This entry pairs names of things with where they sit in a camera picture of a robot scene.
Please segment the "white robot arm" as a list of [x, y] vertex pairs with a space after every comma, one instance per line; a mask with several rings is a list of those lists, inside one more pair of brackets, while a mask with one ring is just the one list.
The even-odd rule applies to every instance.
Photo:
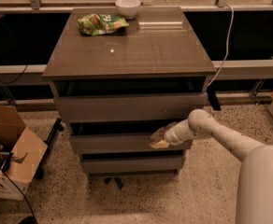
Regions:
[[151, 135], [151, 147], [177, 146], [210, 136], [234, 155], [241, 168], [237, 186], [236, 224], [273, 224], [273, 145], [232, 130], [203, 109]]

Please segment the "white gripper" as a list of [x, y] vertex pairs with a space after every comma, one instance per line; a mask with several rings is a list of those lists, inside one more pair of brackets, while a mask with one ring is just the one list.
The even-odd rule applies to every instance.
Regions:
[[150, 136], [150, 140], [153, 141], [150, 143], [150, 147], [165, 149], [169, 147], [169, 144], [179, 145], [187, 139], [186, 134], [186, 125], [183, 122], [171, 122], [159, 128]]

